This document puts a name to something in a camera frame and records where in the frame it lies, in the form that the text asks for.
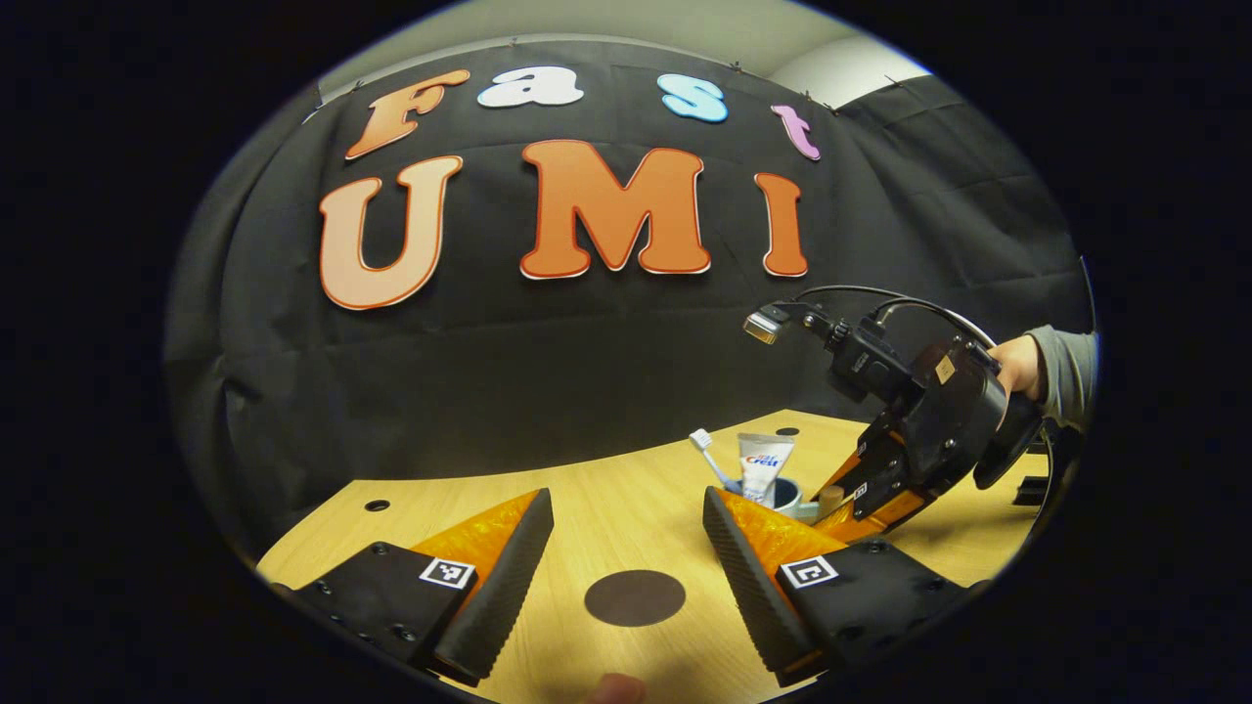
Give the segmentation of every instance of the hand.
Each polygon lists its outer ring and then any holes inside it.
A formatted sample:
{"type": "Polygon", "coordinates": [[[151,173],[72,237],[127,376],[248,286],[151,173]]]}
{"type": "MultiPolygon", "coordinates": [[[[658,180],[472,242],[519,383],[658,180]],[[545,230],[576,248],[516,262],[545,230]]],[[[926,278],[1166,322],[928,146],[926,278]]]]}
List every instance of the hand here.
{"type": "MultiPolygon", "coordinates": [[[[992,347],[987,353],[1000,363],[1000,373],[995,378],[1007,393],[1022,392],[1030,401],[1039,401],[1043,395],[1040,388],[1043,380],[1039,373],[1040,352],[1039,344],[1033,337],[1023,334],[1004,344],[992,347]]],[[[1008,415],[1008,406],[1004,407],[1000,423],[1004,422],[1005,415],[1008,415]]],[[[999,430],[1000,423],[995,425],[995,430],[999,430]]]]}
{"type": "Polygon", "coordinates": [[[610,673],[600,678],[600,684],[582,700],[582,704],[640,704],[646,694],[644,680],[610,673]]]}

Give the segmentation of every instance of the orange letter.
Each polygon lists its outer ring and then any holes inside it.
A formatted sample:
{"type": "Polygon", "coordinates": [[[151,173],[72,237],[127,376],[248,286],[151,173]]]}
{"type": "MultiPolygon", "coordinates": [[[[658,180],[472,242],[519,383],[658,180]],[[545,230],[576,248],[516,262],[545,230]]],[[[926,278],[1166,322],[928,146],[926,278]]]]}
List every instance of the orange letter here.
{"type": "Polygon", "coordinates": [[[416,110],[418,115],[429,113],[443,100],[444,85],[461,85],[467,80],[470,71],[458,69],[374,100],[369,104],[373,113],[366,123],[366,133],[361,135],[361,142],[348,149],[344,158],[356,159],[413,132],[417,129],[417,120],[408,119],[411,110],[416,110]]]}
{"type": "Polygon", "coordinates": [[[387,267],[373,269],[361,257],[366,205],[382,179],[367,178],[337,188],[322,199],[322,289],[349,311],[392,306],[408,298],[434,274],[443,243],[443,189],[461,170],[461,157],[427,159],[397,177],[408,187],[404,247],[387,267]]]}
{"type": "Polygon", "coordinates": [[[522,158],[538,167],[540,209],[535,249],[522,257],[528,278],[576,277],[591,268],[591,254],[575,242],[582,219],[600,259],[621,271],[650,220],[639,266],[654,274],[697,274],[709,269],[700,246],[696,177],[704,163],[677,149],[652,149],[622,188],[596,148],[586,142],[536,142],[522,158]]]}
{"type": "Polygon", "coordinates": [[[765,271],[780,277],[803,277],[809,273],[809,262],[800,252],[800,224],[795,217],[800,187],[774,174],[756,174],[752,180],[765,193],[765,212],[770,220],[765,271]]]}

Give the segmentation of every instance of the gray sleeve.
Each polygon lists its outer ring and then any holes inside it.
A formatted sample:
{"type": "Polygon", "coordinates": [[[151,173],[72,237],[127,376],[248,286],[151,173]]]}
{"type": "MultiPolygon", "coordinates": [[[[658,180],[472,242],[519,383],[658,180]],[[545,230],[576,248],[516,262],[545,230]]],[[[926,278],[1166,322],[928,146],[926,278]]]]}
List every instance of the gray sleeve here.
{"type": "Polygon", "coordinates": [[[1052,326],[1027,331],[1039,346],[1044,417],[1080,432],[1090,423],[1099,341],[1096,333],[1060,332],[1052,326]]]}

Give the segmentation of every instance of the toothbrush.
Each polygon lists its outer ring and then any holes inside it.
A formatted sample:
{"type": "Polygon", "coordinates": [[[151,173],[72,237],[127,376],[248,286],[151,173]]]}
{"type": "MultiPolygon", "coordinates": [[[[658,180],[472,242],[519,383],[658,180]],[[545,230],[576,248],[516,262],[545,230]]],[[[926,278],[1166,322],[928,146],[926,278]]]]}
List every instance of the toothbrush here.
{"type": "Polygon", "coordinates": [[[695,443],[696,450],[699,450],[700,453],[705,456],[705,460],[707,460],[709,466],[712,467],[712,472],[717,475],[717,479],[721,481],[721,485],[726,487],[726,491],[731,494],[742,494],[744,489],[740,485],[740,482],[722,474],[722,471],[717,468],[717,462],[714,462],[712,456],[709,455],[709,448],[712,447],[712,436],[709,435],[709,432],[705,431],[705,428],[700,428],[692,432],[689,437],[691,437],[691,442],[695,443]]]}

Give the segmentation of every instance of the toothpaste tube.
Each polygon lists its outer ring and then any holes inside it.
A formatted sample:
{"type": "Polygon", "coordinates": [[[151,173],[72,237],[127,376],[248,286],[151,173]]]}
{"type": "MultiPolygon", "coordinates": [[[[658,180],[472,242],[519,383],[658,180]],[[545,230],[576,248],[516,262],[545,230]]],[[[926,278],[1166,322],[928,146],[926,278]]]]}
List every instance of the toothpaste tube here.
{"type": "Polygon", "coordinates": [[[795,438],[781,435],[739,433],[739,466],[744,470],[744,499],[774,507],[774,480],[791,456],[795,438]]]}

